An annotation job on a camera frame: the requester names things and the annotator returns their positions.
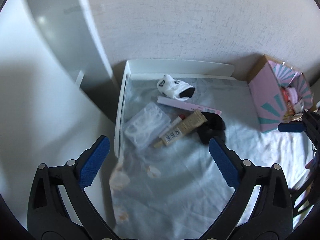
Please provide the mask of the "black fabric scrunchie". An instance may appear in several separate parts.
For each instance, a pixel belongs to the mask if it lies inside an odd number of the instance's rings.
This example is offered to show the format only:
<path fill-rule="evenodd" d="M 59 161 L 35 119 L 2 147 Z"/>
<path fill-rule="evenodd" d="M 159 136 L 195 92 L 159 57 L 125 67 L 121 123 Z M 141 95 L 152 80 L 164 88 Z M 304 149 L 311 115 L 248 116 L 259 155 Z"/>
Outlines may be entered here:
<path fill-rule="evenodd" d="M 200 141 L 204 145 L 208 145 L 210 139 L 218 137 L 222 142 L 226 142 L 226 125 L 221 116 L 215 113 L 203 112 L 203 116 L 207 119 L 200 127 L 197 128 Z"/>

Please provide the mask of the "long pink box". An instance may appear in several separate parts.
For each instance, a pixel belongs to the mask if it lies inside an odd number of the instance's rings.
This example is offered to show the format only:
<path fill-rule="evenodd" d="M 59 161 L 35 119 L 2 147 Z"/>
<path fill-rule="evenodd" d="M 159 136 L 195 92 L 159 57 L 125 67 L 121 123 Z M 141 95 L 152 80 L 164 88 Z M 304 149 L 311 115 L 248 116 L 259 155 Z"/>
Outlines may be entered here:
<path fill-rule="evenodd" d="M 170 98 L 166 98 L 163 96 L 158 96 L 157 97 L 157 103 L 161 104 L 161 105 L 165 105 L 165 106 L 170 106 L 170 107 L 174 107 L 174 108 L 178 108 L 178 109 L 183 109 L 186 111 L 195 111 L 195 110 L 199 110 L 201 112 L 207 112 L 207 113 L 213 113 L 213 114 L 217 114 L 217 115 L 221 115 L 222 112 L 220 110 L 217 109 L 213 109 L 210 107 L 206 107 L 206 106 L 201 106 L 201 105 L 197 105 L 197 104 L 193 104 L 193 103 L 188 103 L 185 101 L 178 101 L 175 99 L 170 99 Z"/>

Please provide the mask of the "pink fluffy cloth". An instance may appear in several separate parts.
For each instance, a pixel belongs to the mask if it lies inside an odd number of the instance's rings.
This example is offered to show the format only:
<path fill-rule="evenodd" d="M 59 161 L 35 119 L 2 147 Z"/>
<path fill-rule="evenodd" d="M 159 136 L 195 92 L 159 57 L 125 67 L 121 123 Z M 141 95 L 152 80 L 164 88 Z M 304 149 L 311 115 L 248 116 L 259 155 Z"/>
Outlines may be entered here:
<path fill-rule="evenodd" d="M 287 89 L 290 91 L 290 100 L 291 103 L 294 105 L 299 101 L 298 92 L 294 87 L 287 87 Z"/>

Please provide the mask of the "red milk carton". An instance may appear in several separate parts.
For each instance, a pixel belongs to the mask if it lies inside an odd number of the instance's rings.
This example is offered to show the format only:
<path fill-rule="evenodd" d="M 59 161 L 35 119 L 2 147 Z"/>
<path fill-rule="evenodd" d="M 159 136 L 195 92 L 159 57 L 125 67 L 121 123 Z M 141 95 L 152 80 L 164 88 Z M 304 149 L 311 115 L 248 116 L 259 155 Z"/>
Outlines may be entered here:
<path fill-rule="evenodd" d="M 281 87 L 281 92 L 286 104 L 291 103 L 290 100 L 290 91 L 287 88 Z"/>

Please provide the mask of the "pink patterned cardboard box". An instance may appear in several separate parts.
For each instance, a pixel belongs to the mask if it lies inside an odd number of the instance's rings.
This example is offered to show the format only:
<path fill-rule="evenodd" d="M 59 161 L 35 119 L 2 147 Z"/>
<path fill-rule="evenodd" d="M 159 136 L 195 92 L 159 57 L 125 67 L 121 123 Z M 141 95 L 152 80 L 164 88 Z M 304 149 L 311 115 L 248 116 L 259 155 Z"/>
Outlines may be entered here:
<path fill-rule="evenodd" d="M 304 110 L 314 110 L 316 107 L 303 72 L 268 55 L 263 55 L 252 67 L 247 83 L 263 133 L 277 129 L 281 122 L 297 120 L 302 114 L 295 114 L 294 105 L 285 103 L 281 87 L 294 87 L 299 101 L 304 101 Z"/>

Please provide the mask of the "beige cosmetic tube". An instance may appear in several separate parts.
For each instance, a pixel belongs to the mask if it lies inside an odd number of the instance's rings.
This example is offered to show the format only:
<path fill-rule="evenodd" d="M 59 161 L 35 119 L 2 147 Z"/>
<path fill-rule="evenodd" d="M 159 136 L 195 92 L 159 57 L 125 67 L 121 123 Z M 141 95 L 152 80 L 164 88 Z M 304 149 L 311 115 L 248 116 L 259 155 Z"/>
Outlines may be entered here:
<path fill-rule="evenodd" d="M 184 136 L 188 135 L 207 121 L 207 118 L 202 114 L 202 112 L 196 109 L 191 115 L 165 133 L 165 135 L 163 135 L 160 140 L 153 145 L 153 147 L 160 148 L 162 146 L 169 146 L 182 139 Z"/>

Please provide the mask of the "clear plastic floss box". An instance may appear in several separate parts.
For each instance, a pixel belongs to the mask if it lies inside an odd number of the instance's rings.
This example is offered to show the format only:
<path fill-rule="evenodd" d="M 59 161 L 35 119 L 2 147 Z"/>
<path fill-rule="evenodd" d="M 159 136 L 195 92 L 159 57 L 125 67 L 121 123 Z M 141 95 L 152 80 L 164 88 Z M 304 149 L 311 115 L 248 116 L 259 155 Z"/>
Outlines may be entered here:
<path fill-rule="evenodd" d="M 124 135 L 139 150 L 148 147 L 171 123 L 155 103 L 148 103 L 124 125 Z"/>

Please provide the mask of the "red capped lipstick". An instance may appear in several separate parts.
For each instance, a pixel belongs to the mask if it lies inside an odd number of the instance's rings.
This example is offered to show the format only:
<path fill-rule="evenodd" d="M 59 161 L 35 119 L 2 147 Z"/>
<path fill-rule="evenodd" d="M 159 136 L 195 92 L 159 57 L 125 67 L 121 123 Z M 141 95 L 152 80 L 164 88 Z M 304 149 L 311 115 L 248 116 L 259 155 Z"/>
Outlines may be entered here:
<path fill-rule="evenodd" d="M 168 131 L 170 131 L 172 128 L 174 128 L 176 125 L 178 125 L 180 122 L 182 122 L 185 119 L 185 116 L 183 114 L 180 114 L 178 117 L 176 117 L 160 134 L 159 138 L 161 138 L 163 135 L 165 135 Z"/>

